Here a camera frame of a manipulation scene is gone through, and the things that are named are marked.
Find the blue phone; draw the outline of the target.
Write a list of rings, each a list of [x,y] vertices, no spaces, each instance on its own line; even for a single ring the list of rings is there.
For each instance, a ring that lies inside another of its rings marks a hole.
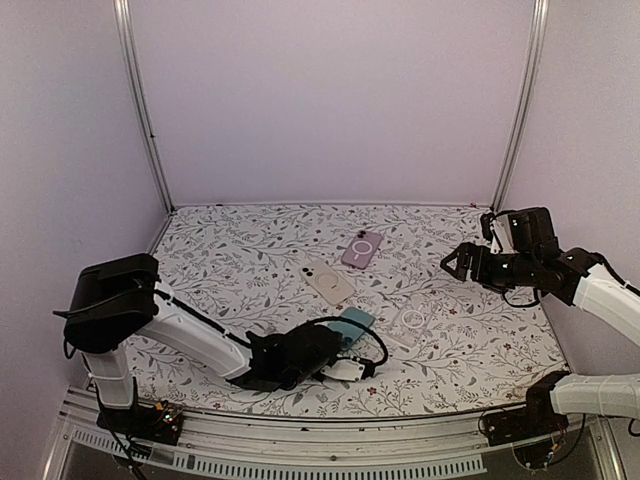
[[[376,318],[359,308],[347,307],[338,320],[330,321],[326,326],[341,336],[341,350],[349,350],[364,334],[362,326],[370,328]]]

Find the clear phone case with ring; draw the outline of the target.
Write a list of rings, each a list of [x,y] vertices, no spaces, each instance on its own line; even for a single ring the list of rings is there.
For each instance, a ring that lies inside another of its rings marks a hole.
[[[408,298],[389,320],[386,335],[396,344],[415,347],[429,332],[435,318],[435,309],[424,297]]]

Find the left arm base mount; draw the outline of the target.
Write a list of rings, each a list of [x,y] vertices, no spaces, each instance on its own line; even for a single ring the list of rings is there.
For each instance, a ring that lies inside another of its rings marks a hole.
[[[183,409],[167,400],[153,405],[141,404],[134,396],[132,405],[126,409],[106,407],[98,399],[100,413],[97,425],[128,440],[147,440],[176,446],[182,433]]]

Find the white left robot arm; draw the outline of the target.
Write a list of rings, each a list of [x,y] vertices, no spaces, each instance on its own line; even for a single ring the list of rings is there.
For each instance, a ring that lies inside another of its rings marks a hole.
[[[179,300],[161,280],[158,261],[136,254],[83,269],[64,319],[66,343],[86,360],[98,398],[128,434],[148,426],[125,344],[149,338],[179,351],[243,390],[289,390],[333,363],[341,336],[307,322],[285,334],[238,336]]]

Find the aluminium frame post back right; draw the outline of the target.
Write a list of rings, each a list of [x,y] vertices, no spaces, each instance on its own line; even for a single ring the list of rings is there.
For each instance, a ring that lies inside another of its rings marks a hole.
[[[508,136],[505,155],[490,205],[490,208],[493,211],[500,211],[503,209],[519,157],[529,118],[532,98],[534,96],[541,57],[543,54],[546,26],[549,15],[549,4],[550,2],[548,0],[535,0],[533,2],[533,11],[521,86],[517,98],[514,119]]]

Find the floral patterned table mat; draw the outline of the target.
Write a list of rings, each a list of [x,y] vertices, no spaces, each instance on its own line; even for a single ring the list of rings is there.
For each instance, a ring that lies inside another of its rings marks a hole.
[[[291,391],[251,392],[158,342],[133,337],[128,363],[139,393],[195,408],[310,418],[393,417],[488,409],[521,401],[542,376],[566,368],[528,290],[500,296],[442,271],[463,242],[480,242],[481,211],[421,206],[213,206],[179,210],[155,255],[177,297],[237,335],[284,333],[341,313],[301,278],[323,260],[356,290],[349,304],[372,314],[389,360],[360,382],[308,380]],[[381,245],[364,270],[341,263],[355,235]],[[386,335],[412,296],[435,309],[413,348]]]

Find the aluminium frame post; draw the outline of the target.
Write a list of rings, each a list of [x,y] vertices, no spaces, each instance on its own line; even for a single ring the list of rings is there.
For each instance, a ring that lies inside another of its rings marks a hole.
[[[134,37],[130,2],[127,0],[114,0],[113,6],[125,70],[129,80],[134,109],[140,126],[152,179],[158,191],[163,209],[167,214],[171,214],[175,211],[175,205],[162,165],[155,129],[152,124],[144,91],[142,72],[138,61]]]
[[[517,98],[514,119],[508,136],[505,155],[490,205],[490,208],[493,211],[500,211],[503,209],[519,157],[529,118],[532,98],[534,96],[541,57],[543,54],[546,26],[549,15],[549,4],[550,2],[548,0],[535,0],[533,2],[533,11],[521,86]]]

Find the aluminium frame post back left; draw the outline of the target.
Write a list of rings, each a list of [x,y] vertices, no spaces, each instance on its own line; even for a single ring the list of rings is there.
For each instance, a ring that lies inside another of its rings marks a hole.
[[[142,72],[138,61],[134,37],[130,2],[127,0],[114,0],[113,6],[125,70],[129,80],[134,109],[140,126],[152,179],[158,191],[163,209],[167,214],[171,214],[175,211],[175,205],[162,165],[155,129],[152,124],[144,91]]]

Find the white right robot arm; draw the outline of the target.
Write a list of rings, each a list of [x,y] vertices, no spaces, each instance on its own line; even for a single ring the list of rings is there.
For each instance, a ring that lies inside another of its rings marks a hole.
[[[581,247],[561,248],[549,210],[531,207],[482,215],[485,244],[459,244],[440,267],[453,278],[471,280],[500,296],[519,287],[532,290],[533,306],[543,297],[572,308],[567,320],[605,336],[609,347],[639,345],[639,289],[622,278],[606,257]],[[517,427],[537,436],[556,416],[594,414],[636,420],[639,370],[603,366],[580,373],[553,372],[531,385]]]

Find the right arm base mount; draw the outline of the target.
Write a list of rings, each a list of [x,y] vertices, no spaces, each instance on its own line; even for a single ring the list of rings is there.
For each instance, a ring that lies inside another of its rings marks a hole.
[[[521,408],[483,415],[479,432],[490,446],[498,446],[566,430],[568,418],[553,409],[551,392],[568,375],[567,371],[555,371],[541,378],[526,390]]]

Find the front aluminium rail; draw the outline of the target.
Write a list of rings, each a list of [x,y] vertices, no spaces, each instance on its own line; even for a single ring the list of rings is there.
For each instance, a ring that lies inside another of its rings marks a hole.
[[[72,388],[47,445],[45,479],[632,479],[613,420],[571,415],[565,432],[493,445],[487,413],[296,418],[187,408],[176,445],[97,424]]]

